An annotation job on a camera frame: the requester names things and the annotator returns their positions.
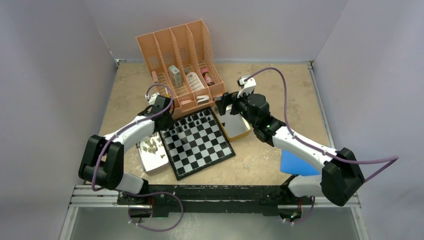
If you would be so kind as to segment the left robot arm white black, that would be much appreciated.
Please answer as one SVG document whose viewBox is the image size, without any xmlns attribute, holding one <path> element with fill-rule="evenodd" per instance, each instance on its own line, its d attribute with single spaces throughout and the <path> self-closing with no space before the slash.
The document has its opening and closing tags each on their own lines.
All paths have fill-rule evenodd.
<svg viewBox="0 0 424 240">
<path fill-rule="evenodd" d="M 170 108 L 173 100 L 157 95 L 145 110 L 125 126 L 105 136 L 92 135 L 86 143 L 78 177 L 89 181 L 93 191 L 101 189 L 129 193 L 138 205 L 149 199 L 148 182 L 124 171 L 125 153 L 153 133 L 171 128 L 174 124 Z"/>
</svg>

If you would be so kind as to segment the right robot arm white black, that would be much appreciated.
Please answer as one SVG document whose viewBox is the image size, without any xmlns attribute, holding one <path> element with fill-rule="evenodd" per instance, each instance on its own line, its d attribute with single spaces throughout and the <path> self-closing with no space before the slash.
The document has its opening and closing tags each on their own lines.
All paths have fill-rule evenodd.
<svg viewBox="0 0 424 240">
<path fill-rule="evenodd" d="M 344 147 L 337 150 L 317 144 L 271 115 L 269 103 L 262 94 L 238 97 L 237 92 L 225 92 L 215 101 L 218 112 L 240 115 L 253 128 L 256 137 L 272 147 L 286 150 L 310 164 L 319 175 L 296 175 L 285 183 L 280 196 L 288 204 L 300 197 L 326 197 L 336 206 L 344 206 L 365 183 L 364 175 L 354 153 Z"/>
</svg>

